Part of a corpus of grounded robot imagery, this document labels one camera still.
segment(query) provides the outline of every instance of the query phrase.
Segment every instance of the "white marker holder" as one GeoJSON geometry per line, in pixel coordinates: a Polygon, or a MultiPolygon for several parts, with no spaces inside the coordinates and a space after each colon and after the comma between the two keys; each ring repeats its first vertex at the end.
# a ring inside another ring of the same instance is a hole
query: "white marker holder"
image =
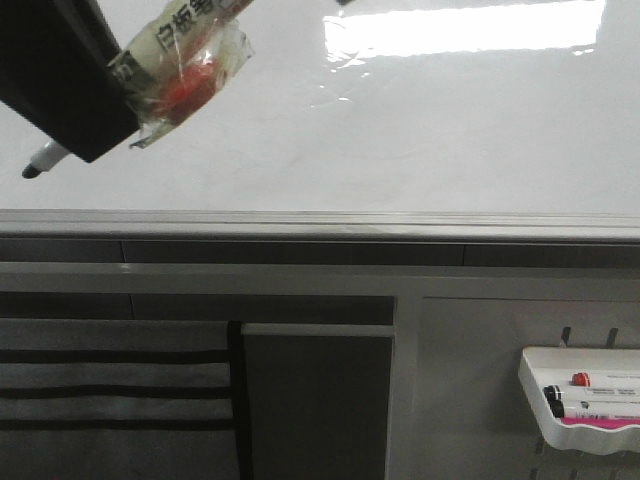
{"type": "Polygon", "coordinates": [[[569,385],[571,375],[589,370],[631,371],[640,367],[640,350],[527,347],[518,377],[546,442],[559,450],[595,455],[640,452],[640,425],[609,430],[592,425],[564,425],[554,418],[542,389],[569,385]]]}

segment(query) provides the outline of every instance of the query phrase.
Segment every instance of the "red marker cap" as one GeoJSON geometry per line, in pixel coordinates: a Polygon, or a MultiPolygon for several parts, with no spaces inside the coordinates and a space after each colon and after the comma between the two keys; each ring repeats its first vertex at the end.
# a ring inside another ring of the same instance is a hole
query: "red marker cap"
{"type": "Polygon", "coordinates": [[[571,379],[571,383],[576,385],[577,387],[590,387],[591,379],[589,378],[589,374],[585,372],[574,373],[573,378],[571,379]]]}

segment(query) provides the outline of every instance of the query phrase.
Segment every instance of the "white surface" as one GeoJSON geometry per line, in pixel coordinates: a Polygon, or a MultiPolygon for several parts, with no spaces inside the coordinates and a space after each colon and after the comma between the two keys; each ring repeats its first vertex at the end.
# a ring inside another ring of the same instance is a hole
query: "white surface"
{"type": "Polygon", "coordinates": [[[589,370],[624,371],[637,369],[639,363],[638,350],[525,348],[518,376],[547,443],[560,450],[575,449],[596,455],[626,450],[640,452],[640,425],[616,430],[591,425],[563,425],[553,418],[542,393],[542,388],[549,382],[545,368],[558,369],[559,374],[589,370]]]}
{"type": "MultiPolygon", "coordinates": [[[[164,3],[101,2],[123,44],[164,3]]],[[[255,0],[256,56],[148,150],[23,181],[46,138],[0,106],[0,208],[640,216],[637,2],[519,3],[255,0]]]]}

